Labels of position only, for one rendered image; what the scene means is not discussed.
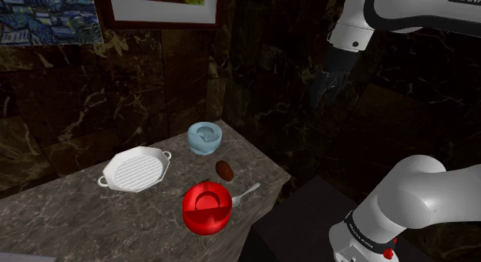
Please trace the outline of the brown potato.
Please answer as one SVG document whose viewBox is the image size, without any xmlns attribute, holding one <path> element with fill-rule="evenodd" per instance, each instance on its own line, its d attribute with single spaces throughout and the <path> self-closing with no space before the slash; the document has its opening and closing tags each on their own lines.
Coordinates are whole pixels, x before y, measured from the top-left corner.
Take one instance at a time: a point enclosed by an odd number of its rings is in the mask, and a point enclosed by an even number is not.
<svg viewBox="0 0 481 262">
<path fill-rule="evenodd" d="M 215 169 L 217 175 L 225 181 L 231 181 L 234 178 L 234 171 L 229 163 L 224 160 L 217 161 Z"/>
</svg>

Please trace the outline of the red bowl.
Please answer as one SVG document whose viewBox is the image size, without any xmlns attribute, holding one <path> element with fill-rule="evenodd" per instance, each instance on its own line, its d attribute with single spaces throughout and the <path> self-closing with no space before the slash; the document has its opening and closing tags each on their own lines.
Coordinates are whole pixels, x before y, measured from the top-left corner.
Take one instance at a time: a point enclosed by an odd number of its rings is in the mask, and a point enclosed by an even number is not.
<svg viewBox="0 0 481 262">
<path fill-rule="evenodd" d="M 227 225 L 232 207 L 232 197 L 224 186 L 215 182 L 198 183 L 183 196 L 183 222 L 197 235 L 213 235 Z"/>
</svg>

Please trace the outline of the dark framed wall picture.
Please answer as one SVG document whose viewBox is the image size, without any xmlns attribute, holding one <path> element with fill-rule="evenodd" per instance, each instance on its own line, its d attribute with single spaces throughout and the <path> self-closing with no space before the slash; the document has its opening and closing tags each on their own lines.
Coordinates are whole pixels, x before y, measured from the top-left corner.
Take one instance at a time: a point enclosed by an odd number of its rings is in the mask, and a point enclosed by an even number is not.
<svg viewBox="0 0 481 262">
<path fill-rule="evenodd" d="M 152 0 L 96 0 L 108 29 L 201 29 L 220 28 L 222 0 L 188 5 Z"/>
</svg>

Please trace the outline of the silver spoon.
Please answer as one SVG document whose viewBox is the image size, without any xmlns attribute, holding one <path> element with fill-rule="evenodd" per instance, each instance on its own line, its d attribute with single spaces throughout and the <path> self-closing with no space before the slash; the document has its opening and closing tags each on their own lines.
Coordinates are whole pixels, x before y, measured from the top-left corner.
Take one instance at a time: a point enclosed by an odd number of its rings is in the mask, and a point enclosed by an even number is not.
<svg viewBox="0 0 481 262">
<path fill-rule="evenodd" d="M 255 183 L 252 187 L 250 187 L 248 190 L 243 192 L 241 195 L 233 196 L 232 197 L 232 207 L 237 207 L 241 203 L 242 198 L 244 196 L 246 196 L 247 194 L 255 191 L 260 185 L 261 185 L 260 183 Z"/>
</svg>

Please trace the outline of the light blue bowl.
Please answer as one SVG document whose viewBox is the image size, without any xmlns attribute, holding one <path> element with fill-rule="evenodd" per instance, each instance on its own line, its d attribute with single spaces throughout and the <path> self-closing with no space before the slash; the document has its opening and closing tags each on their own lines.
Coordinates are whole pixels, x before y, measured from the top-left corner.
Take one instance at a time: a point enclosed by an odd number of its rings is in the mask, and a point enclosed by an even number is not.
<svg viewBox="0 0 481 262">
<path fill-rule="evenodd" d="M 215 123 L 198 122 L 187 131 L 190 150 L 197 155 L 206 156 L 213 153 L 222 140 L 222 129 Z"/>
</svg>

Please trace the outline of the white ridged grill pan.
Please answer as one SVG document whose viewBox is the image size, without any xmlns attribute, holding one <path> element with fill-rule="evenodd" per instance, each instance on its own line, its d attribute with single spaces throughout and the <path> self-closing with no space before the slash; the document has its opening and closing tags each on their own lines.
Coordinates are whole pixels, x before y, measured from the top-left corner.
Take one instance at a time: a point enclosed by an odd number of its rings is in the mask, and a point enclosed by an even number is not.
<svg viewBox="0 0 481 262">
<path fill-rule="evenodd" d="M 117 153 L 97 180 L 101 187 L 139 193 L 163 180 L 170 165 L 171 152 L 137 146 Z"/>
</svg>

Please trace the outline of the blue swirl wall painting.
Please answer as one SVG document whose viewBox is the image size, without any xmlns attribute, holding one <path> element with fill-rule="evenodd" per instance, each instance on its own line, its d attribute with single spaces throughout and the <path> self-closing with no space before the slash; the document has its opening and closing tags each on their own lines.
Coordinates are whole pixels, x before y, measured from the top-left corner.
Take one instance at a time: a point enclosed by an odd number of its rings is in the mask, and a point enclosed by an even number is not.
<svg viewBox="0 0 481 262">
<path fill-rule="evenodd" d="M 94 0 L 0 0 L 0 46 L 102 42 Z"/>
</svg>

